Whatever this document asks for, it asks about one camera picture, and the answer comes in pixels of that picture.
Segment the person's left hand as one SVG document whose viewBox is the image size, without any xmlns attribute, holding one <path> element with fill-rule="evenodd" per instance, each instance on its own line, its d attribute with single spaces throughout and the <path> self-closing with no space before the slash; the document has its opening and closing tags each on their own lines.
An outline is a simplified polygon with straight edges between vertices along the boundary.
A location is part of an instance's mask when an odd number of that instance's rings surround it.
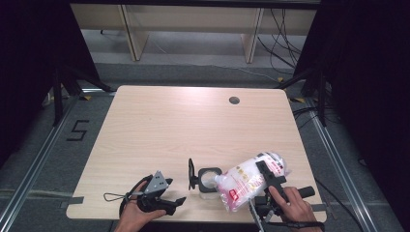
<svg viewBox="0 0 410 232">
<path fill-rule="evenodd" d="M 156 210 L 154 212 L 145 213 L 139 209 L 136 204 L 136 195 L 133 195 L 127 202 L 123 209 L 123 213 L 116 227 L 129 227 L 129 228 L 143 228 L 145 224 L 153 219 L 161 218 L 166 215 L 165 210 Z"/>
</svg>

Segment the glass jar with black lid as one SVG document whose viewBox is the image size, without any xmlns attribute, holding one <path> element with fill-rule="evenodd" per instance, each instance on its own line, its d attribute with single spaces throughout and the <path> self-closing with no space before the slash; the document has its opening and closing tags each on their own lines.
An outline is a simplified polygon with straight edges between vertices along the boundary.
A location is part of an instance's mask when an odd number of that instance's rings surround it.
<svg viewBox="0 0 410 232">
<path fill-rule="evenodd" d="M 215 178 L 222 171 L 218 167 L 205 167 L 195 172 L 193 160 L 189 159 L 189 189 L 198 189 L 199 196 L 204 200 L 217 199 L 220 195 L 217 191 Z"/>
</svg>

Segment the light wooden shelf unit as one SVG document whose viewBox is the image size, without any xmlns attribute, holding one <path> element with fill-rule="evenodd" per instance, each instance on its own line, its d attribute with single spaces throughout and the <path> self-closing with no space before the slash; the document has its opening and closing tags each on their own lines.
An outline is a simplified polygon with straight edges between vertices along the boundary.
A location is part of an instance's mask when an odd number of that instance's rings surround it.
<svg viewBox="0 0 410 232">
<path fill-rule="evenodd" d="M 315 10 L 79 3 L 71 8 L 82 29 L 124 31 L 133 61 L 141 59 L 151 31 L 166 31 L 239 34 L 245 60 L 251 63 L 257 37 L 279 32 L 269 18 L 284 20 L 283 33 L 305 36 L 316 14 Z"/>
</svg>

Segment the black metal stand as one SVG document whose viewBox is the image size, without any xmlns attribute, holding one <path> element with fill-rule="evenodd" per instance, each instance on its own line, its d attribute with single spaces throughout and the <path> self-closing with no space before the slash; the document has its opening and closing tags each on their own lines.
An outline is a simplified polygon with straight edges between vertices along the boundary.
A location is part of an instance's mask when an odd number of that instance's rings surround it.
<svg viewBox="0 0 410 232">
<path fill-rule="evenodd" d="M 325 99 L 326 99 L 326 78 L 325 75 L 314 68 L 308 68 L 305 71 L 294 73 L 293 77 L 289 80 L 281 82 L 278 89 L 284 90 L 285 88 L 303 80 L 305 83 L 302 87 L 301 93 L 304 97 L 312 97 L 314 93 L 317 93 L 317 106 L 318 119 L 323 127 L 326 127 L 325 121 Z"/>
<path fill-rule="evenodd" d="M 91 83 L 102 89 L 104 92 L 115 92 L 114 88 L 101 82 L 97 73 L 91 75 L 67 65 L 57 66 L 52 77 L 52 90 L 54 94 L 54 126 L 57 126 L 63 118 L 63 97 L 61 86 L 66 88 L 70 96 L 78 97 L 83 94 L 83 91 L 77 82 L 79 79 Z"/>
</svg>

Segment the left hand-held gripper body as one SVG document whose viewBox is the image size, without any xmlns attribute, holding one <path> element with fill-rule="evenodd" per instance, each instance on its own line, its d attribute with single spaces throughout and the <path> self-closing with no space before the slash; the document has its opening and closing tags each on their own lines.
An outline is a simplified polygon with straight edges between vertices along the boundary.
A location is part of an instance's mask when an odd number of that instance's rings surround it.
<svg viewBox="0 0 410 232">
<path fill-rule="evenodd" d="M 137 197 L 138 207 L 145 213 L 165 210 L 166 206 L 161 200 L 161 195 L 167 188 L 168 182 L 158 170 L 148 184 L 142 188 L 141 194 Z"/>
</svg>

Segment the aluminium floor rail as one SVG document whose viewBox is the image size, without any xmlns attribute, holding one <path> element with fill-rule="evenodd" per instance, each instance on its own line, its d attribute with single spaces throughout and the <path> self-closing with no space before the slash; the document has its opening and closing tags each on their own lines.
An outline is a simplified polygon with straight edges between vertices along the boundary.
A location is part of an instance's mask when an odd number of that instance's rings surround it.
<svg viewBox="0 0 410 232">
<path fill-rule="evenodd" d="M 310 112 L 310 117 L 324 144 L 327 154 L 333 164 L 336 174 L 343 186 L 343 189 L 349 199 L 352 209 L 362 226 L 364 232 L 378 232 L 377 226 L 370 215 L 364 199 L 354 184 L 348 170 L 338 152 L 334 140 L 331 138 L 327 128 L 323 125 L 323 120 L 319 118 L 319 113 Z"/>
<path fill-rule="evenodd" d="M 67 100 L 60 123 L 50 125 L 46 110 L 24 146 L 0 169 L 0 189 L 15 189 L 0 198 L 0 232 L 111 232 L 111 219 L 71 219 L 61 202 L 73 196 L 89 158 L 112 93 L 90 91 Z M 70 192 L 67 198 L 31 198 L 33 189 Z"/>
</svg>

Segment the person's right hand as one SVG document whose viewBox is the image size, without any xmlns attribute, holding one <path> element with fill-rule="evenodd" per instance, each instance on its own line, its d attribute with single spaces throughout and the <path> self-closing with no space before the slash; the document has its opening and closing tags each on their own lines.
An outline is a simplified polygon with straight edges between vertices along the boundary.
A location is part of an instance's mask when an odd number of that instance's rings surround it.
<svg viewBox="0 0 410 232">
<path fill-rule="evenodd" d="M 269 192 L 282 209 L 286 220 L 295 222 L 316 221 L 311 206 L 302 198 L 295 187 L 285 187 L 283 189 L 287 200 L 279 194 L 275 187 L 269 187 Z"/>
</svg>

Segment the grey floor strip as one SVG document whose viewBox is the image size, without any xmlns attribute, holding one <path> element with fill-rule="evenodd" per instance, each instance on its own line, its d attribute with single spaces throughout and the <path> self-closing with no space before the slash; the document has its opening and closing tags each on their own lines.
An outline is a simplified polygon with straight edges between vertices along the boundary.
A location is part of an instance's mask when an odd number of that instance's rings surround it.
<svg viewBox="0 0 410 232">
<path fill-rule="evenodd" d="M 15 189 L 7 189 L 1 188 L 0 189 L 0 198 L 9 198 L 12 197 L 16 193 Z M 33 189 L 27 192 L 27 196 L 31 198 L 67 198 L 71 197 L 72 194 L 70 192 L 60 192 L 60 191 L 50 191 L 50 190 L 40 190 L 40 189 Z"/>
</svg>

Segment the black curtain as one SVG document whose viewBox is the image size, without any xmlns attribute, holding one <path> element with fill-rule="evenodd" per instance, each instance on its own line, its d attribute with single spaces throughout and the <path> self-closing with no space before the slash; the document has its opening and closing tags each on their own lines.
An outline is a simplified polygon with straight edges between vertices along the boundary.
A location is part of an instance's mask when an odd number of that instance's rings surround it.
<svg viewBox="0 0 410 232">
<path fill-rule="evenodd" d="M 70 0 L 0 0 L 0 167 L 58 77 L 76 94 L 100 79 Z"/>
<path fill-rule="evenodd" d="M 321 65 L 337 111 L 410 232 L 410 0 L 313 0 L 296 70 Z"/>
</svg>

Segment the red and white sugar pouch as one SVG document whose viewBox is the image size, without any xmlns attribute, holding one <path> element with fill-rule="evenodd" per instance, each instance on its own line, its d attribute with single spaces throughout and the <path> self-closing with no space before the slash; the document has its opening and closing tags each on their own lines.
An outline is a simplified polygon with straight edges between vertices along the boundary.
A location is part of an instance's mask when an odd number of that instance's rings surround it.
<svg viewBox="0 0 410 232">
<path fill-rule="evenodd" d="M 217 175 L 214 178 L 216 189 L 228 212 L 237 212 L 249 199 L 267 187 L 263 174 L 256 165 L 260 161 L 263 161 L 276 177 L 288 174 L 284 158 L 273 152 L 262 152 Z"/>
</svg>

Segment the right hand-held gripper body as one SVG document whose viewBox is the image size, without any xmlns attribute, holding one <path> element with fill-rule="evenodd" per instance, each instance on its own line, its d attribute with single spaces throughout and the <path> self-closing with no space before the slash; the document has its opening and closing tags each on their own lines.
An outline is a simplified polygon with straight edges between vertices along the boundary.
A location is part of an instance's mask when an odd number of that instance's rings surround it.
<svg viewBox="0 0 410 232">
<path fill-rule="evenodd" d="M 314 195 L 312 187 L 298 189 L 302 198 Z M 281 196 L 287 200 L 285 193 Z M 249 202 L 249 210 L 259 232 L 273 232 L 277 227 L 288 228 L 291 232 L 316 232 L 316 221 L 295 222 L 284 218 L 284 213 L 266 188 L 264 196 L 257 196 Z"/>
</svg>

